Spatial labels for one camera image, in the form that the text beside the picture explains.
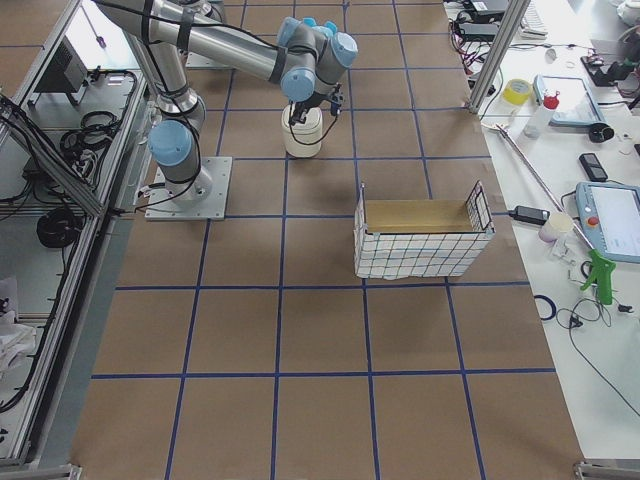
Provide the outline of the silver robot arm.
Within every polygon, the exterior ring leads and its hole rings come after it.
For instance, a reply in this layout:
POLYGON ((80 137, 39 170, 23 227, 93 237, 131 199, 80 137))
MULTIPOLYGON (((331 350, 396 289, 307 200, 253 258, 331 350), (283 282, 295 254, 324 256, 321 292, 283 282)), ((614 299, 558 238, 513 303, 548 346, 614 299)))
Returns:
POLYGON ((332 22, 285 18, 276 41, 214 20, 172 1, 100 1, 100 11, 133 37, 149 70, 163 115, 151 129, 148 146, 165 178, 170 199, 203 193, 209 178, 199 148, 200 97, 188 85, 181 52, 195 53, 279 86, 289 102, 284 129, 303 142, 295 128, 324 102, 341 113, 340 81, 358 56, 353 37, 332 22))

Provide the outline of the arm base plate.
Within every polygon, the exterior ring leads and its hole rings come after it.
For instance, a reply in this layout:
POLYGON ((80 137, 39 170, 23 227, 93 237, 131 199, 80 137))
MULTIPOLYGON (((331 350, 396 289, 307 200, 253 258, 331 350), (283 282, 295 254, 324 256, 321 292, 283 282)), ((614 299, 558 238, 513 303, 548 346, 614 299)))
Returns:
POLYGON ((211 60, 200 54, 189 52, 186 57, 186 67, 189 69, 211 69, 211 70, 226 70, 230 69, 229 65, 221 63, 219 61, 211 60))
POLYGON ((195 183, 177 199, 170 197, 180 193, 178 185, 169 183, 165 187, 153 189, 149 202, 153 206, 145 210, 145 218, 150 221, 191 221, 225 218, 233 159, 231 157, 203 157, 201 171, 195 183))

